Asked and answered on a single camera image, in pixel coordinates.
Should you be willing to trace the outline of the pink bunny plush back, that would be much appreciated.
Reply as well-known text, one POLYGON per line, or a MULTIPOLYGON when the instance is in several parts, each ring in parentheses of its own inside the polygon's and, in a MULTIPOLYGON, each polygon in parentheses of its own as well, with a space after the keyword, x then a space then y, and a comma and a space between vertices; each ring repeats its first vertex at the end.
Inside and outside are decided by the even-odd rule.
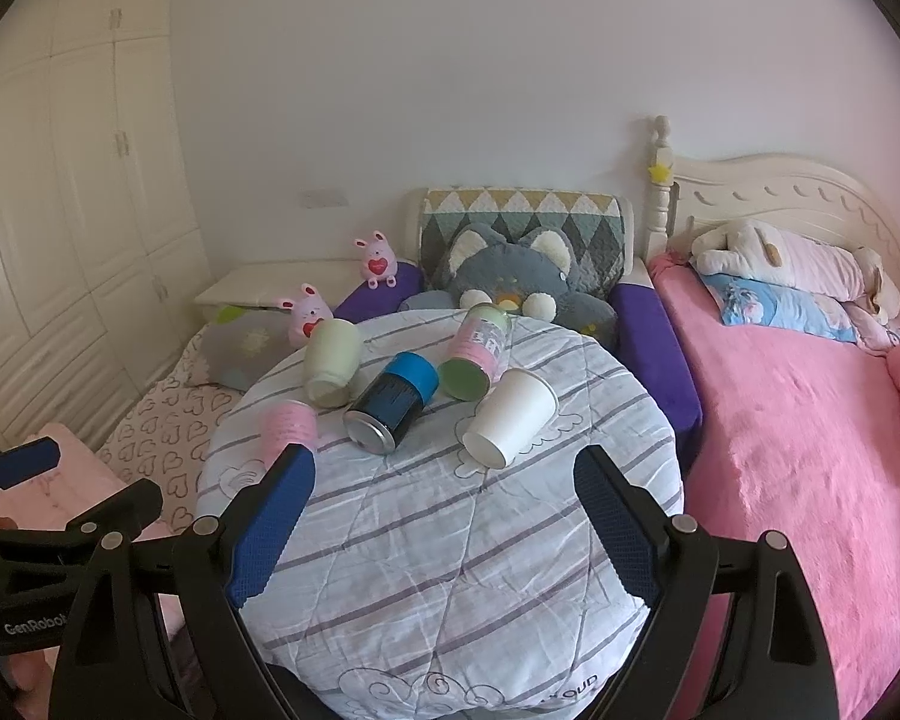
POLYGON ((354 245, 362 252, 361 275, 368 289, 380 284, 395 288, 398 282, 398 259, 382 231, 374 231, 367 239, 357 238, 354 245))

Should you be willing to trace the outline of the grey sun pattern pillow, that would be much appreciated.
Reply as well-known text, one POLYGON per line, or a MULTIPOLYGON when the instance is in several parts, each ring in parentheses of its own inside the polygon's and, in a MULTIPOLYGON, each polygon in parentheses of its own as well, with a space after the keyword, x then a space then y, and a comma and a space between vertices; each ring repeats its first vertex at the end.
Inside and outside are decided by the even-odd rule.
POLYGON ((246 392, 294 351, 289 325, 281 310, 222 309, 199 340, 188 383, 246 392))

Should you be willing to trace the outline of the pale green cup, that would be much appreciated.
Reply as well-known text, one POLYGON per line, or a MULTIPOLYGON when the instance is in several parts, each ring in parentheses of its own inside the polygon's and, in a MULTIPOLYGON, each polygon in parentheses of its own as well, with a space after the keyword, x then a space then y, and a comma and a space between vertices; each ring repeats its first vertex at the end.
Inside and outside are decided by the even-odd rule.
POLYGON ((304 358, 304 392, 312 405, 322 410, 346 405, 362 348, 364 339, 354 323, 343 319, 318 323, 304 358))

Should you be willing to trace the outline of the heart pattern bed sheet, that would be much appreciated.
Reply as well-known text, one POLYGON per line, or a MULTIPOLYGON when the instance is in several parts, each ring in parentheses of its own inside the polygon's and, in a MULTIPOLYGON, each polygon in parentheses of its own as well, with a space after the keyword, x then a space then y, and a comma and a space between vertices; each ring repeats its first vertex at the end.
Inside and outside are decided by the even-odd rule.
POLYGON ((175 366, 115 426, 97 456, 116 476, 148 478, 162 489, 160 518, 178 533, 193 522, 198 483, 212 434, 237 405, 237 390, 208 379, 203 327, 175 366))

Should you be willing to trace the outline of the pink bunny plush front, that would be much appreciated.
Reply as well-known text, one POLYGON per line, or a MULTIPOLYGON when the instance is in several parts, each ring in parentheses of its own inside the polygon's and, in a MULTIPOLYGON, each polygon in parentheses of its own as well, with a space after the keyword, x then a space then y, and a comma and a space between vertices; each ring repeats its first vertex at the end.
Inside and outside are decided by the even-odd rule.
POLYGON ((292 348, 302 348, 318 323, 333 317, 333 310, 310 283, 302 283, 292 298, 281 298, 278 307, 287 314, 287 339, 292 348))

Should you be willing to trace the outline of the pink and green can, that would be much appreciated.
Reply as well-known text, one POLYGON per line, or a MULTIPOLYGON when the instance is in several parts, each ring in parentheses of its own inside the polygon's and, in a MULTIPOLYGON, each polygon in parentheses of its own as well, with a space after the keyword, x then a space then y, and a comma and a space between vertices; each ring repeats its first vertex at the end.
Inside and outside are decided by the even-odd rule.
POLYGON ((455 400, 479 401, 494 383, 505 343, 509 314, 492 304, 473 305, 448 345, 439 366, 440 387, 455 400))

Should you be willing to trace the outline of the cream wooden bed headboard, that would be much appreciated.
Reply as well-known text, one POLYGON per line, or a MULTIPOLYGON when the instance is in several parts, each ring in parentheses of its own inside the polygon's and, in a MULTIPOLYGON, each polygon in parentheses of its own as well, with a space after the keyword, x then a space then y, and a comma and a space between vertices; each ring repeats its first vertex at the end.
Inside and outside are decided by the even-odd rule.
POLYGON ((832 245, 868 245, 883 257, 900 289, 900 226, 886 203, 857 177, 792 154, 690 160, 671 148, 670 135, 670 119, 658 115, 650 126, 649 167, 673 167, 673 181, 655 185, 649 176, 645 259, 668 250, 686 254, 702 232, 752 218, 832 245))

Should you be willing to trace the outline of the yellow star ornament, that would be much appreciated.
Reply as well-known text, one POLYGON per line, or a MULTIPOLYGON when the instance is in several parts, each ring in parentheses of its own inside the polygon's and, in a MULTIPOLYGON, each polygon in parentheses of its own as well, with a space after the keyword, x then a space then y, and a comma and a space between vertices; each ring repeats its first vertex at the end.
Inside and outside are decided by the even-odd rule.
POLYGON ((670 185, 673 181, 673 167, 666 164, 652 164, 649 167, 649 176, 655 185, 670 185))

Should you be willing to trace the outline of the blue and black can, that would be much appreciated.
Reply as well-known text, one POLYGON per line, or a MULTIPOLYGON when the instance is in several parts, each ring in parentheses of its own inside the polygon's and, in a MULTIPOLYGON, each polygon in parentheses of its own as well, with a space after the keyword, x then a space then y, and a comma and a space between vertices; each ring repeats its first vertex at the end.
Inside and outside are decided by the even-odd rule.
POLYGON ((422 356, 398 353, 343 416, 347 437, 374 455, 388 455, 408 434, 439 387, 437 369, 422 356))

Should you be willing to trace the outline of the white dog plush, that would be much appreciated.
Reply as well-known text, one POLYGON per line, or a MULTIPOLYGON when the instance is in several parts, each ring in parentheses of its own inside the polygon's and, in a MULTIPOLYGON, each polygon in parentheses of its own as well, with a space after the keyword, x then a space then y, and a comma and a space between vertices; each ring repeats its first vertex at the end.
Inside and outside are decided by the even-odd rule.
POLYGON ((692 241, 691 262, 702 275, 748 278, 852 302, 881 325, 900 314, 900 291, 876 250, 813 241, 765 221, 736 220, 704 232, 692 241))

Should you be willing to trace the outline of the pink fleece blanket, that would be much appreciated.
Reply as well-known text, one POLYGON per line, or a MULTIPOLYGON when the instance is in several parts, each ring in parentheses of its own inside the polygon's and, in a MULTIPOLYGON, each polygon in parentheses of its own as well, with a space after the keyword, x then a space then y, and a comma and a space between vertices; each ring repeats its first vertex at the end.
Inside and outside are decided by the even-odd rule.
POLYGON ((842 717, 900 672, 900 344, 884 355, 783 328, 728 327, 689 266, 650 277, 704 410, 686 509, 710 533, 790 539, 818 606, 842 717))

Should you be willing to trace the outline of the pink bunny plush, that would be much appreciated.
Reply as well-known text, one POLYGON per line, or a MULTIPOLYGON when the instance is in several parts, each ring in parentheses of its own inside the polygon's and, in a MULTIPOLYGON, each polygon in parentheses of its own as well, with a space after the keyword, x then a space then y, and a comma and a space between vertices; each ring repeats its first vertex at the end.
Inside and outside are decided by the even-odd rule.
POLYGON ((287 314, 287 339, 292 348, 302 348, 318 323, 333 317, 333 310, 310 283, 302 283, 292 298, 281 298, 278 307, 287 314))
POLYGON ((357 238, 354 245, 362 252, 361 275, 368 289, 380 284, 395 288, 398 282, 398 259, 382 231, 374 231, 367 239, 357 238))

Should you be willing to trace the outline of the diamond pattern quilted headboard cover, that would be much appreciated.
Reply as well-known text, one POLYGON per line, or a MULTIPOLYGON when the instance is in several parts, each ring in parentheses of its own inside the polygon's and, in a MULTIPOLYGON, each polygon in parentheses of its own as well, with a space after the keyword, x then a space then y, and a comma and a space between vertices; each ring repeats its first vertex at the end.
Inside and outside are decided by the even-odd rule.
POLYGON ((517 242, 538 227, 555 227, 569 239, 578 286, 606 298, 629 275, 634 258, 631 204, 608 193, 549 188, 428 188, 418 215, 418 265, 436 288, 443 259, 468 224, 492 227, 517 242))

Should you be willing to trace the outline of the blue cartoon pillow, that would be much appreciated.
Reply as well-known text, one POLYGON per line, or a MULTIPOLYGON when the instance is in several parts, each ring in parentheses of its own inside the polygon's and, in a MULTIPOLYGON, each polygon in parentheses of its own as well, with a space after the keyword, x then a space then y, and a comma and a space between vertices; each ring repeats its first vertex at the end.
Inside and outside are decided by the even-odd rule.
POLYGON ((857 330, 835 299, 800 289, 728 275, 709 275, 702 284, 728 327, 782 328, 841 343, 855 343, 857 330))

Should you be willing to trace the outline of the folded pink quilt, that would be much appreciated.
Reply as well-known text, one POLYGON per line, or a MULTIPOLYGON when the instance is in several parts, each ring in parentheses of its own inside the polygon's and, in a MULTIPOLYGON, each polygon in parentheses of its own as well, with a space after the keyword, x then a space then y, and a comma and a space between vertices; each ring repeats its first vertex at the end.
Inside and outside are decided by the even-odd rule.
MULTIPOLYGON (((7 527, 7 520, 12 520, 25 530, 63 530, 69 520, 125 488, 125 483, 63 424, 48 422, 27 437, 27 442, 37 437, 51 437, 58 444, 58 465, 9 491, 0 491, 0 527, 7 527)), ((20 717, 48 717, 57 656, 58 649, 52 647, 7 658, 9 674, 22 691, 16 700, 20 717)))

